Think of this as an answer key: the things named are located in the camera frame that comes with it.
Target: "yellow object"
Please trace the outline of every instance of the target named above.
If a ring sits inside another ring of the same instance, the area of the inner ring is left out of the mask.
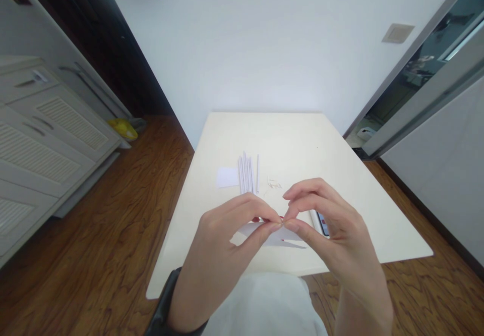
[[[128,122],[126,119],[113,119],[107,121],[107,123],[128,142],[134,141],[136,138],[138,138],[138,133],[136,133],[130,122]]]

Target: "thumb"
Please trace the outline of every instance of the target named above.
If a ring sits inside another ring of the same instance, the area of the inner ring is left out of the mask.
[[[267,238],[282,227],[280,222],[266,222],[254,230],[252,234],[238,247],[242,257],[247,261],[247,265],[257,254]]]
[[[299,219],[291,219],[284,223],[284,226],[291,230],[293,233],[299,235],[324,261],[326,254],[328,254],[328,247],[331,246],[331,241],[326,239],[320,233],[318,233],[311,225],[307,222],[301,221]]]

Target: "fingernail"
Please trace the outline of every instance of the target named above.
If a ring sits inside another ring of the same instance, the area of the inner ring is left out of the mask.
[[[282,223],[281,222],[275,222],[272,226],[271,226],[271,233],[274,233],[276,231],[278,231],[280,228],[282,227]]]
[[[299,230],[299,225],[296,224],[294,221],[286,221],[284,223],[284,226],[288,229],[288,230],[291,230],[293,233],[295,233],[296,231]]]

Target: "white table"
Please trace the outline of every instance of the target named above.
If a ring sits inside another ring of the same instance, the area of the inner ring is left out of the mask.
[[[260,155],[260,193],[281,216],[282,194],[295,182],[322,177],[363,216],[380,262],[433,255],[432,250],[323,114],[211,113],[181,190],[173,218],[146,292],[158,298],[168,275],[183,265],[200,216],[240,194],[217,188],[219,167],[237,167],[245,151]],[[267,177],[282,189],[271,189]],[[299,218],[312,224],[309,213]],[[234,242],[244,237],[236,234]],[[327,272],[311,248],[263,247],[247,272],[297,276]]]

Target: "louvered cabinet door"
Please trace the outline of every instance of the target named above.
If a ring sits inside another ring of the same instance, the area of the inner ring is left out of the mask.
[[[119,136],[62,85],[33,94],[10,107],[93,161],[119,142]]]
[[[0,180],[0,256],[3,256],[57,201],[55,197]]]
[[[0,107],[0,179],[62,197],[94,166],[37,123]]]

